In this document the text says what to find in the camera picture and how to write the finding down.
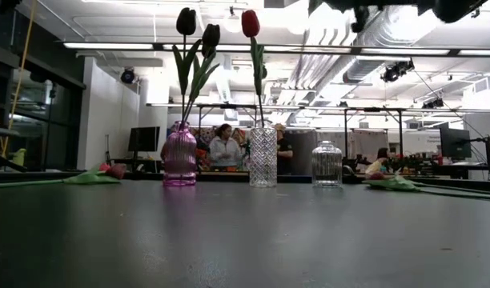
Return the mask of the black artificial tulip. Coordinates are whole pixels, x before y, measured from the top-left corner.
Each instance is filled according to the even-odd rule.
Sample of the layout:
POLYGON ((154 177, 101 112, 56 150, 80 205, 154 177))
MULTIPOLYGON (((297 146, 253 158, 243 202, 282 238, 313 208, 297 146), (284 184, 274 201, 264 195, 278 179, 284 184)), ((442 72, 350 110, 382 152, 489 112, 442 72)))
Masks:
POLYGON ((216 46, 220 42, 220 27, 219 25, 208 24, 206 29, 204 30, 203 36, 199 39, 189 50, 187 58, 189 58, 189 67, 193 69, 193 77, 195 75, 195 69, 193 67, 193 61, 195 57, 198 58, 199 64, 203 61, 203 45, 213 46, 216 49, 216 46))
POLYGON ((191 83, 191 92, 189 96, 189 101, 185 114, 183 116, 183 121, 186 122, 188 115, 195 103, 196 98, 200 95, 200 90, 205 86, 207 80, 211 74, 219 67, 219 64, 212 65, 213 60, 216 56, 216 49, 213 46, 203 45, 203 61, 199 64, 199 60, 195 57, 193 61, 193 67, 195 69, 195 75, 191 83))
POLYGON ((178 71, 179 87, 182 95, 181 124, 184 124, 185 117, 185 95, 188 86, 189 58, 186 56, 187 36, 192 35, 196 30, 196 11, 189 7, 182 8, 176 21, 176 30, 183 36, 183 52, 179 51, 176 45, 172 46, 175 56, 175 63, 178 71))

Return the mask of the tall clear diamond-cut vase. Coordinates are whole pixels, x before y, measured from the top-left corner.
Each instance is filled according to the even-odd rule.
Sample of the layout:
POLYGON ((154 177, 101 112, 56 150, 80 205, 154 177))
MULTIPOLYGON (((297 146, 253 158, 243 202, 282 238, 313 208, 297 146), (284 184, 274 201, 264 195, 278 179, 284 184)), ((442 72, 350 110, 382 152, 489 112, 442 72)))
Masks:
POLYGON ((251 130, 249 184, 258 188, 277 184, 277 136, 274 128, 251 130))

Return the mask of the pink ribbed glass vase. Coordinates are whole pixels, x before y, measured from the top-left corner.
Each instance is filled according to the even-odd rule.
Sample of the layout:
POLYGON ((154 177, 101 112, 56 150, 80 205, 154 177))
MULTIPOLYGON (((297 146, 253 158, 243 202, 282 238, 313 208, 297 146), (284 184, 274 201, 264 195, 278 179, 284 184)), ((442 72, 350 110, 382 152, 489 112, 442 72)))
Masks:
POLYGON ((163 185, 194 186, 197 171, 197 142, 189 131, 189 123, 176 121, 164 147, 163 185))

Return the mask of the short clear ribbed vase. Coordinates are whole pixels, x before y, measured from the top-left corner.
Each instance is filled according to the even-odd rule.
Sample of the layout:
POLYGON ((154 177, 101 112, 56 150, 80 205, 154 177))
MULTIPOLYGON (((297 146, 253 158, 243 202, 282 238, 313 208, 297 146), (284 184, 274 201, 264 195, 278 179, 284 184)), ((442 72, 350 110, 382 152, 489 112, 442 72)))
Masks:
POLYGON ((311 180, 314 186, 342 184, 342 151, 331 141, 320 141, 311 152, 311 180))

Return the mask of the person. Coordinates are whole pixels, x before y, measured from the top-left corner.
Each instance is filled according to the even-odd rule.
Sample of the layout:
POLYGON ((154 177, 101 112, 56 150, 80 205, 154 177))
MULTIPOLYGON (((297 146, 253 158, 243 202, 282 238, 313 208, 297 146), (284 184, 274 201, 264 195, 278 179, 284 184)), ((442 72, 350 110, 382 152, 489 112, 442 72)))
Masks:
POLYGON ((211 168, 220 171, 237 171, 242 159, 240 145, 231 136, 232 127, 222 124, 210 142, 209 159, 211 168))
POLYGON ((285 126, 275 124, 277 132, 277 172, 278 175, 291 174, 291 160, 293 149, 291 143, 284 137, 285 126))
POLYGON ((377 151, 376 160, 367 167, 365 171, 366 178, 381 179, 384 178, 384 173, 387 168, 384 163, 388 160, 388 148, 379 148, 377 151))

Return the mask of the black table mat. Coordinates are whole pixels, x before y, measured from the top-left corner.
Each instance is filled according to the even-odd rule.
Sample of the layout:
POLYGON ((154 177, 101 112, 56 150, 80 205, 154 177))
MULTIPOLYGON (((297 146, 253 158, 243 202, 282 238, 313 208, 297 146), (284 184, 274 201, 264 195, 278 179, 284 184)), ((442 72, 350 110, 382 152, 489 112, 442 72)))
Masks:
POLYGON ((490 288, 490 201, 364 185, 0 189, 0 287, 490 288))

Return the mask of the dark flat screen monitor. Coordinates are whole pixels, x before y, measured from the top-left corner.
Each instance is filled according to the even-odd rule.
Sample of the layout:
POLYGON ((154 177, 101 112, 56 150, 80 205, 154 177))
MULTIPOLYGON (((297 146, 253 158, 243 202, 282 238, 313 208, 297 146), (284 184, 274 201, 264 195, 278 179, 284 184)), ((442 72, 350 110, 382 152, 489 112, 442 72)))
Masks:
POLYGON ((441 153, 447 158, 470 158, 472 156, 468 130, 440 128, 441 153))
POLYGON ((159 145, 159 126, 136 127, 131 129, 128 150, 136 160, 139 152, 156 152, 159 145))

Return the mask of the overhead light bar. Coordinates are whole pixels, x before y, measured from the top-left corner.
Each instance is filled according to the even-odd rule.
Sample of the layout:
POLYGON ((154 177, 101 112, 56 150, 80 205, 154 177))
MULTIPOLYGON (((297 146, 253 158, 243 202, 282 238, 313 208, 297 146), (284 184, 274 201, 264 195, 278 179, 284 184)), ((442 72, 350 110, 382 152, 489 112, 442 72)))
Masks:
MULTIPOLYGON (((64 42, 72 50, 172 51, 174 44, 159 42, 64 42)), ((266 54, 329 54, 353 56, 407 56, 423 58, 490 58, 490 49, 380 47, 380 46, 305 46, 266 45, 266 54)))

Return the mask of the round white pendant lamp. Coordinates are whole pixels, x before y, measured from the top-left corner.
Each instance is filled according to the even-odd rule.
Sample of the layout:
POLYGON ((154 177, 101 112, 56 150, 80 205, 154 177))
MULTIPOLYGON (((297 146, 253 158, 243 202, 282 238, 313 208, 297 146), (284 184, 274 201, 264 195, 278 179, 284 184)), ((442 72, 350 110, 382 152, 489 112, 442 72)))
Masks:
POLYGON ((224 28, 233 34, 239 33, 242 30, 241 26, 241 14, 243 8, 237 6, 229 6, 228 12, 224 19, 224 28))

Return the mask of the black ceiling spotlight cluster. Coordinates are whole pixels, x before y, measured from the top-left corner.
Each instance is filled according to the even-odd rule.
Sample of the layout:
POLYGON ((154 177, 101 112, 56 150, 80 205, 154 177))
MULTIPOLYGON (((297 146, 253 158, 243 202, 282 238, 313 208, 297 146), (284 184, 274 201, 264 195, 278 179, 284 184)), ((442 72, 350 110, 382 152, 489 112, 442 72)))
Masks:
POLYGON ((395 82, 414 68, 415 67, 412 60, 396 62, 395 64, 385 68, 385 71, 381 74, 380 79, 384 82, 395 82))

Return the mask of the black metal frame workstation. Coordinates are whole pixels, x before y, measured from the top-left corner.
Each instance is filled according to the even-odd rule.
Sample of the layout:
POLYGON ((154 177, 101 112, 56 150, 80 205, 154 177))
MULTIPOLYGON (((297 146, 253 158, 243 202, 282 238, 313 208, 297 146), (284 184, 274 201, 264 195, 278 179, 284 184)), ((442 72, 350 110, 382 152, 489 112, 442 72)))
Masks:
POLYGON ((221 110, 245 110, 248 112, 249 110, 253 110, 255 114, 251 116, 253 120, 257 120, 257 112, 262 113, 264 110, 273 110, 275 112, 290 112, 290 111, 299 111, 299 110, 315 110, 315 111, 337 111, 343 115, 344 125, 344 138, 345 138, 345 148, 343 159, 347 161, 349 155, 348 148, 348 131, 351 130, 351 127, 348 126, 348 122, 351 120, 351 112, 365 112, 365 113, 380 113, 380 112, 396 112, 398 114, 395 117, 395 120, 398 121, 398 132, 399 135, 402 134, 403 125, 402 125, 402 117, 403 112, 408 111, 406 108, 386 108, 386 107, 334 107, 334 106, 277 106, 277 105, 266 105, 260 106, 259 104, 225 104, 225 103, 211 103, 211 104, 196 104, 195 107, 199 110, 199 118, 198 118, 198 127, 201 128, 201 121, 203 119, 202 110, 204 108, 209 108, 210 110, 214 108, 218 108, 221 110))

